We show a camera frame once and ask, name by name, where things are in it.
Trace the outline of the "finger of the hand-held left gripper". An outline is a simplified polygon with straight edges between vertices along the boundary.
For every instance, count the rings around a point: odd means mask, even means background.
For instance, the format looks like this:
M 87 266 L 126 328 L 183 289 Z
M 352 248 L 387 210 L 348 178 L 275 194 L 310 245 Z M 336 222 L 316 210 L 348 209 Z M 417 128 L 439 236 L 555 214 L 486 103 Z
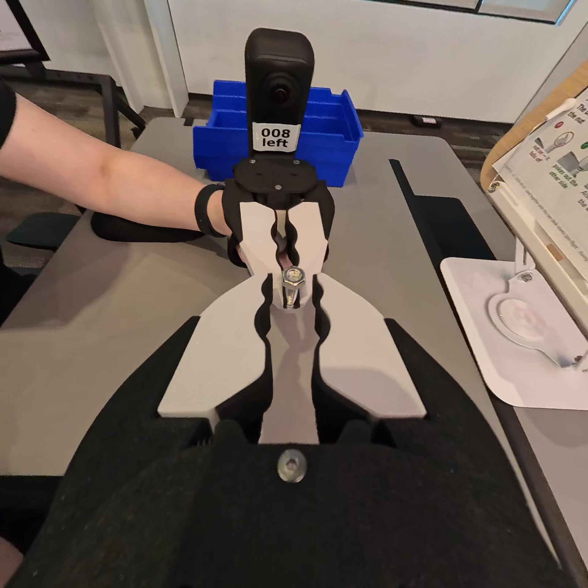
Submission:
M 327 253 L 319 204 L 302 202 L 287 211 L 287 252 L 294 266 L 305 274 L 305 283 L 298 295 L 299 306 L 312 298 L 313 276 L 322 272 Z
M 258 202 L 240 203 L 242 240 L 240 254 L 252 276 L 268 275 L 273 280 L 273 304 L 283 309 L 283 264 L 289 264 L 286 251 L 285 211 L 275 211 Z

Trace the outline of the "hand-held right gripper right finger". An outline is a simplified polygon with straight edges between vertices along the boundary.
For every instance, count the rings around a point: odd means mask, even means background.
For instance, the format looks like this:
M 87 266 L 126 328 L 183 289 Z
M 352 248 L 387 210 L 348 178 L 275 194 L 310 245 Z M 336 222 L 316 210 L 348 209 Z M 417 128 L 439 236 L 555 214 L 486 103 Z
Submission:
M 328 388 L 371 417 L 423 418 L 426 409 L 384 316 L 367 300 L 325 273 L 315 275 L 320 335 L 318 374 Z

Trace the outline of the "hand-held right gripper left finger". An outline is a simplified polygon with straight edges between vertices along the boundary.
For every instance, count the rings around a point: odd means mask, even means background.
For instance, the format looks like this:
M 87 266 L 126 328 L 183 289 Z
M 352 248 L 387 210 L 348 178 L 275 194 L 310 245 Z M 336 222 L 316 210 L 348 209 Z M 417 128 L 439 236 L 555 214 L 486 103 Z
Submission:
M 158 406 L 162 417 L 258 420 L 273 398 L 271 275 L 228 290 L 198 318 Z

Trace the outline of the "silver hex bolt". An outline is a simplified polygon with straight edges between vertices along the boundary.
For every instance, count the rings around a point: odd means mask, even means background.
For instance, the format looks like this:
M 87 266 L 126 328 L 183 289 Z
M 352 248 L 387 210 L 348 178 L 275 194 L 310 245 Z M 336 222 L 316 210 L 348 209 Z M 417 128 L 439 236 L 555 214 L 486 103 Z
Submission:
M 283 306 L 296 301 L 303 304 L 307 293 L 306 275 L 303 269 L 291 266 L 282 271 Z

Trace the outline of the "blue divided plastic bin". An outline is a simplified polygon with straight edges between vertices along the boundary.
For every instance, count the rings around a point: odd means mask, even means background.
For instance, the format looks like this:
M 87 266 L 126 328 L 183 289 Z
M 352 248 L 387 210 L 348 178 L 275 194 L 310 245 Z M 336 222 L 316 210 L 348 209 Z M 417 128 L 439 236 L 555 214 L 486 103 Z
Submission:
M 246 83 L 216 80 L 212 113 L 205 126 L 194 126 L 195 166 L 221 182 L 248 155 Z M 301 127 L 296 156 L 316 168 L 328 187 L 342 187 L 364 132 L 347 91 L 312 87 Z

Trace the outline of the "person's left forearm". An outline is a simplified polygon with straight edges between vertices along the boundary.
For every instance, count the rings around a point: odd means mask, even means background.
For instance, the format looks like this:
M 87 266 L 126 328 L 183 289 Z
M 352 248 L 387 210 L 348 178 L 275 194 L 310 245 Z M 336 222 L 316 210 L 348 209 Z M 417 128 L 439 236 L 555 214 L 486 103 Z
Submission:
M 1 85 L 1 176 L 151 226 L 198 230 L 202 183 L 104 143 Z

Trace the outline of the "person's left hand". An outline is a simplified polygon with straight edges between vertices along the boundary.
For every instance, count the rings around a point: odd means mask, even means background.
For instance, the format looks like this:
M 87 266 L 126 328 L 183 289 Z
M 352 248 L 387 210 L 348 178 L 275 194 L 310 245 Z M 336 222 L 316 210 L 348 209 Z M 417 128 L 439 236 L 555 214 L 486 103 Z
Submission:
M 208 200 L 207 214 L 209 217 L 209 223 L 216 233 L 224 236 L 230 236 L 232 234 L 231 228 L 227 225 L 224 217 L 223 208 L 223 193 L 222 189 L 213 192 Z

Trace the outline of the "black wrist rest pad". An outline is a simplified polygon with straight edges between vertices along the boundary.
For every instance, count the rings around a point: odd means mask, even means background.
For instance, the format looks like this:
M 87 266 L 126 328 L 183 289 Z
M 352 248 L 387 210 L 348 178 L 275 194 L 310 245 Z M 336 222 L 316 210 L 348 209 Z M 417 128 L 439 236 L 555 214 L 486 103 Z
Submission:
M 204 237 L 200 231 L 151 226 L 93 212 L 91 228 L 104 240 L 119 243 L 187 243 Z

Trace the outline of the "dark teal office chair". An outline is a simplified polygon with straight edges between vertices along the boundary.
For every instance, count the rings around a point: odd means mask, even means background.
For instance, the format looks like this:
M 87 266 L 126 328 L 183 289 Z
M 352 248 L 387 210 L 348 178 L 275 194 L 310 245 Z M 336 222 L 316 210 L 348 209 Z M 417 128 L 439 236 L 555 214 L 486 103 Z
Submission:
M 6 241 L 13 245 L 55 252 L 80 218 L 59 212 L 36 213 L 10 231 Z

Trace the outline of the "wooden document stand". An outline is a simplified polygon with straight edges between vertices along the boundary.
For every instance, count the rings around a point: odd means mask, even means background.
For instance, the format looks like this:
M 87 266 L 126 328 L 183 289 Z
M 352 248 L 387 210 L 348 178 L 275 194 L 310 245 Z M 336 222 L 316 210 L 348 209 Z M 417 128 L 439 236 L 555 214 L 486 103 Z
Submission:
M 584 61 L 498 141 L 481 170 L 481 188 L 489 202 L 530 252 L 566 310 L 583 330 L 587 330 L 587 280 L 581 277 L 562 247 L 544 229 L 538 230 L 538 225 L 531 220 L 530 215 L 519 204 L 515 204 L 514 197 L 506 195 L 505 187 L 492 189 L 490 185 L 499 181 L 494 163 L 516 148 L 541 123 L 546 122 L 549 114 L 577 98 L 586 88 L 587 61 Z

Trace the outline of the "printed instruction poster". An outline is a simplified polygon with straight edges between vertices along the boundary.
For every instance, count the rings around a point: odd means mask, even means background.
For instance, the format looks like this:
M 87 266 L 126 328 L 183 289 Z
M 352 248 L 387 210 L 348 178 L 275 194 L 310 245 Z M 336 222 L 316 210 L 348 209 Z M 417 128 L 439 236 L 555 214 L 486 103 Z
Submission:
M 492 168 L 587 282 L 587 90 L 547 114 Z

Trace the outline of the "person's bare leg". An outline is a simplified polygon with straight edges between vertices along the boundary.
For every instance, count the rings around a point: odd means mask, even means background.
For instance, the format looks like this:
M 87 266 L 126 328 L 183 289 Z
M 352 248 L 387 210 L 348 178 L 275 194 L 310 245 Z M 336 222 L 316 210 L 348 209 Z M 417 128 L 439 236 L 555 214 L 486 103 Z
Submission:
M 1 537 L 1 587 L 5 587 L 18 570 L 23 554 L 9 541 Z

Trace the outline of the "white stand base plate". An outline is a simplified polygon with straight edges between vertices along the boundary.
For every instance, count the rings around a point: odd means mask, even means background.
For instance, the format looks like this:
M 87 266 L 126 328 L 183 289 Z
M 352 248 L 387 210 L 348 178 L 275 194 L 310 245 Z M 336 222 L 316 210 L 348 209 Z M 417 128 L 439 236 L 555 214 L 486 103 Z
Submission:
M 533 264 L 440 265 L 482 378 L 518 408 L 587 411 L 587 339 Z

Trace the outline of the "black metal table frame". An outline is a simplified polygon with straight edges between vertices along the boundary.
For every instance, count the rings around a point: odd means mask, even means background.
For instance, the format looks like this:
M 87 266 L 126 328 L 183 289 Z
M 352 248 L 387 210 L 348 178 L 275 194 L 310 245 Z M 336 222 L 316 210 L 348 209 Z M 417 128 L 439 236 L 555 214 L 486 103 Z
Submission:
M 104 126 L 107 143 L 121 147 L 119 115 L 133 124 L 132 133 L 139 138 L 146 128 L 144 119 L 135 112 L 118 91 L 113 77 L 102 74 L 49 70 L 42 63 L 26 63 L 24 66 L 2 65 L 1 75 L 8 79 L 35 80 L 55 85 L 87 86 L 102 97 Z

